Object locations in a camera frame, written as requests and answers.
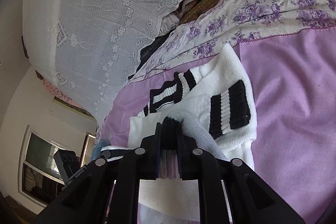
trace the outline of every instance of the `purple fabric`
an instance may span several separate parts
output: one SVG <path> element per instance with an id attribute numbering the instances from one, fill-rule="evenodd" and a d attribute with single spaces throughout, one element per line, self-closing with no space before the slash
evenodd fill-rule
<path id="1" fill-rule="evenodd" d="M 255 171 L 306 221 L 336 193 L 336 28 L 240 43 L 257 110 Z"/>
<path id="2" fill-rule="evenodd" d="M 213 56 L 179 65 L 145 80 L 132 83 L 120 90 L 113 101 L 113 107 L 106 116 L 101 139 L 109 139 L 110 145 L 127 147 L 129 119 L 137 116 L 149 101 L 149 91 L 158 89 L 164 81 L 174 79 L 174 72 L 186 72 L 190 68 L 208 63 Z"/>

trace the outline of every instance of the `white cloth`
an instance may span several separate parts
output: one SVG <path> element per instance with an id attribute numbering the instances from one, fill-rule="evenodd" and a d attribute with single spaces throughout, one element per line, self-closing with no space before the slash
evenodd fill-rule
<path id="1" fill-rule="evenodd" d="M 166 116 L 170 116 L 182 121 L 183 133 L 195 138 L 200 148 L 220 159 L 238 157 L 253 169 L 251 143 L 256 139 L 256 110 L 250 80 L 238 57 L 231 46 L 226 44 L 217 60 L 195 68 L 193 73 L 198 75 L 199 82 L 179 103 L 170 105 L 163 112 L 130 118 L 129 146 L 138 147 L 143 137 L 154 134 L 156 122 L 162 122 Z M 221 94 L 237 80 L 243 80 L 245 84 L 250 122 L 215 141 L 207 130 L 210 106 L 205 98 Z M 141 181 L 139 202 L 176 218 L 199 220 L 197 181 Z"/>
<path id="2" fill-rule="evenodd" d="M 23 0 L 29 61 L 101 128 L 127 76 L 135 73 L 140 50 L 181 1 Z"/>

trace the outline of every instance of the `white wall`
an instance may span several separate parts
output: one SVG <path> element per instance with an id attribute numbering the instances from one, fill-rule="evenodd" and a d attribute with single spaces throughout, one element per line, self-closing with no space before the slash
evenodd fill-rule
<path id="1" fill-rule="evenodd" d="M 30 67 L 22 42 L 22 0 L 0 1 L 0 127 L 6 109 Z"/>
<path id="2" fill-rule="evenodd" d="M 27 125 L 80 155 L 86 131 L 75 129 L 50 114 L 53 95 L 47 92 L 31 67 L 23 77 L 7 108 L 0 130 L 0 190 L 23 206 L 39 213 L 42 208 L 18 193 L 20 150 Z"/>

